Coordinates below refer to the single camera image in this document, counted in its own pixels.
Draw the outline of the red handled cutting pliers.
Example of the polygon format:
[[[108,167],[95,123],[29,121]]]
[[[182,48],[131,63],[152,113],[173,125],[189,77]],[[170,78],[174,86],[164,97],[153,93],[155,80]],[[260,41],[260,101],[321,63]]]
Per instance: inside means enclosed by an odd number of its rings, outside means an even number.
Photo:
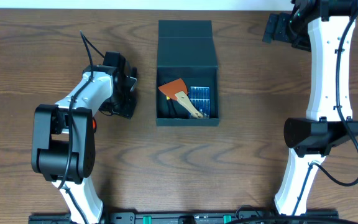
[[[96,122],[95,118],[93,118],[93,132],[94,132],[94,133],[96,133],[97,128],[98,128],[97,122]]]

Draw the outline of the orange scraper wooden handle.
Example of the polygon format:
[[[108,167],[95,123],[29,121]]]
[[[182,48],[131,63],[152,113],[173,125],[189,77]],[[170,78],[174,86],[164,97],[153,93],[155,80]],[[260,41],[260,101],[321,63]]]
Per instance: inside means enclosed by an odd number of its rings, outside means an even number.
[[[203,114],[199,112],[192,104],[188,97],[188,89],[185,82],[179,78],[158,87],[158,89],[171,100],[177,101],[184,107],[192,117],[196,119],[204,118]]]

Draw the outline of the black box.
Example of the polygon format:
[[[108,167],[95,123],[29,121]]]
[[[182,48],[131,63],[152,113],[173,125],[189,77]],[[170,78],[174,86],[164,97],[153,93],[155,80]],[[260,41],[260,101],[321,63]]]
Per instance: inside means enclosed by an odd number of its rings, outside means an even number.
[[[219,66],[213,42],[211,21],[160,20],[156,87],[181,78],[191,86],[209,87],[211,114],[196,119],[173,100],[177,117],[168,113],[166,96],[156,90],[157,126],[217,126],[219,124]]]

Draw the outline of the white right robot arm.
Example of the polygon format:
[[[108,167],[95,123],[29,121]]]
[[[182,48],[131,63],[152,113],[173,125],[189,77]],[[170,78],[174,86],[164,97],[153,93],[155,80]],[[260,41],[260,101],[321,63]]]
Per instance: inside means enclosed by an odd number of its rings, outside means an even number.
[[[349,59],[358,0],[294,0],[291,13],[271,14],[263,42],[281,41],[311,52],[311,91],[305,118],[288,118],[289,155],[274,202],[278,214],[301,216],[317,171],[341,186],[322,163],[331,149],[352,141],[358,154],[358,121],[349,99]]]

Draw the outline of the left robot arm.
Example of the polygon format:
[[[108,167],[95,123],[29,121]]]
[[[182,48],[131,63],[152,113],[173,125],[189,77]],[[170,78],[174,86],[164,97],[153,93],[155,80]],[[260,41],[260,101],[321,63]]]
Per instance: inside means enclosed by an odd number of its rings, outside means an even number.
[[[106,52],[101,65],[88,65],[79,84],[63,99],[35,109],[31,166],[62,194],[69,212],[31,215],[29,223],[109,223],[94,188],[94,134],[97,112],[132,118],[137,70],[118,52]]]

